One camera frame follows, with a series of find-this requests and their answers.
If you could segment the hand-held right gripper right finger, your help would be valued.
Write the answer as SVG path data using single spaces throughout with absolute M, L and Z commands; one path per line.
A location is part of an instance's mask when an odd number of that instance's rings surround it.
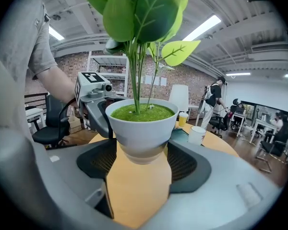
M 245 160 L 187 142 L 168 142 L 172 184 L 144 230 L 249 230 L 281 190 Z

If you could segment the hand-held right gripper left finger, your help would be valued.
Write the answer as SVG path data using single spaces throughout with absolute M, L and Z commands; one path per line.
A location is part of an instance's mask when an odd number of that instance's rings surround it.
M 86 204 L 114 218 L 107 175 L 117 158 L 116 139 L 48 151 L 67 186 Z

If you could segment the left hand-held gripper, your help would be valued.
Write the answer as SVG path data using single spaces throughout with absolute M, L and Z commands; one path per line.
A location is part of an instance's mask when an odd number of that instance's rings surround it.
M 78 72 L 74 92 L 78 107 L 87 109 L 90 127 L 104 138 L 113 138 L 106 107 L 128 98 L 119 95 L 112 83 L 96 72 Z

